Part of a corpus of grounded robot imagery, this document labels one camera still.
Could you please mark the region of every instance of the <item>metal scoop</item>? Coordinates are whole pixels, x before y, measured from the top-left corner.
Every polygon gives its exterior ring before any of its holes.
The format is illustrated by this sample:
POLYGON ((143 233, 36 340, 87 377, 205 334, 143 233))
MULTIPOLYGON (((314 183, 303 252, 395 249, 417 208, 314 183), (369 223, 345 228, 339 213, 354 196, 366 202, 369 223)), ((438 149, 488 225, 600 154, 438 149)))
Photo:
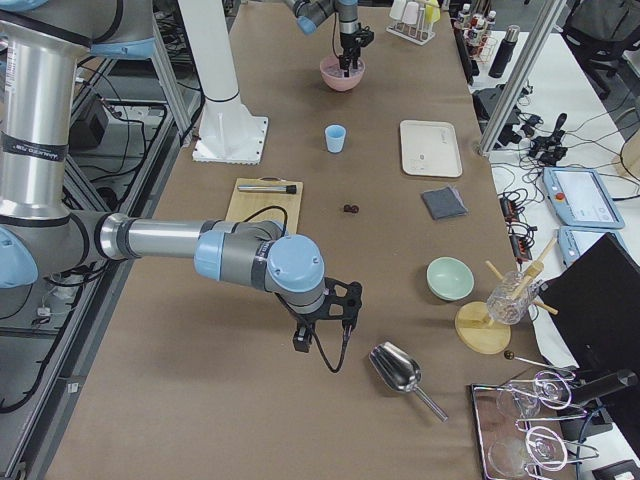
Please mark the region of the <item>metal scoop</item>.
POLYGON ((449 416, 418 386, 422 373, 416 361, 390 342, 381 343, 369 354, 369 359, 384 383, 397 392, 415 392, 424 403, 446 422, 449 416))

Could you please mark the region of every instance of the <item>light blue cup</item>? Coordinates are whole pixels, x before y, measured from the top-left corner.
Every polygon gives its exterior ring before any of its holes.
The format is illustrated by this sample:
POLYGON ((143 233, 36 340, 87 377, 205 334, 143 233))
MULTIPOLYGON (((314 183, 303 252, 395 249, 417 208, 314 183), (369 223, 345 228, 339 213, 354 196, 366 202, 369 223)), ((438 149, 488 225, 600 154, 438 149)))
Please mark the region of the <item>light blue cup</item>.
POLYGON ((324 129, 324 137, 327 141, 327 150, 331 153, 339 153, 344 147, 344 139, 347 136, 347 129, 342 125, 329 125, 324 129))

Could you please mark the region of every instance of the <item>black thermos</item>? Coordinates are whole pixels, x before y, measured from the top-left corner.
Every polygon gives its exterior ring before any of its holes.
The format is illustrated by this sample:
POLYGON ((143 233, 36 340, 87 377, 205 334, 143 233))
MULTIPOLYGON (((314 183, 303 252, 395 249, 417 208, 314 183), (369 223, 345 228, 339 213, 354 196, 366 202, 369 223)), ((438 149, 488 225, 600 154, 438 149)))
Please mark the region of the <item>black thermos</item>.
POLYGON ((507 33, 500 42, 500 48, 496 53, 496 58, 493 59, 491 68, 489 69, 489 76, 493 78, 500 78, 504 73, 504 69, 507 67, 507 63, 511 60, 513 49, 518 43, 518 34, 520 33, 520 27, 517 25, 509 25, 507 27, 507 33))

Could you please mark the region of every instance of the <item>robotic arm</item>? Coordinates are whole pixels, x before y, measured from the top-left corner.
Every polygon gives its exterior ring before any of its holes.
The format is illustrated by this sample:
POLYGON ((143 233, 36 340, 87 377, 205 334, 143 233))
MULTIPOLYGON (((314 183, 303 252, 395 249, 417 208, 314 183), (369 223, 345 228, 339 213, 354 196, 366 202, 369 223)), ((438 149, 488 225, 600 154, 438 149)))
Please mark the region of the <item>robotic arm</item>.
POLYGON ((358 67, 361 49, 373 41, 373 32, 358 22, 357 0, 284 0, 298 19, 298 26, 310 35, 334 13, 340 23, 340 46, 343 53, 338 56, 340 68, 349 76, 349 66, 358 67))
POLYGON ((296 318, 296 350, 309 350, 319 319, 341 320, 346 344, 362 288, 325 277, 320 251, 305 236, 286 235, 274 222, 166 222, 70 211, 62 203, 77 61, 90 51, 148 57, 151 19, 150 0, 0 0, 0 23, 9 37, 0 288, 101 259, 187 257, 205 277, 275 293, 296 318), (347 293, 338 296, 336 286, 347 293), (342 307, 342 315, 330 314, 333 305, 342 307))

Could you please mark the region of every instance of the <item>gray cloth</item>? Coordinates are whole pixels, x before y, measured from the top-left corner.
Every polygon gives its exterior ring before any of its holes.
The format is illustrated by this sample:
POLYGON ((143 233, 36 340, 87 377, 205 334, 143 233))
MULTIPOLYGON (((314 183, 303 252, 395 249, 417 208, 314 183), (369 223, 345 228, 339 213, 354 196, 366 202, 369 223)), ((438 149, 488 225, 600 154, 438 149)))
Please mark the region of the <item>gray cloth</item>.
POLYGON ((458 217, 469 212, 462 203, 458 190, 450 185, 424 192, 421 196, 434 220, 458 217))

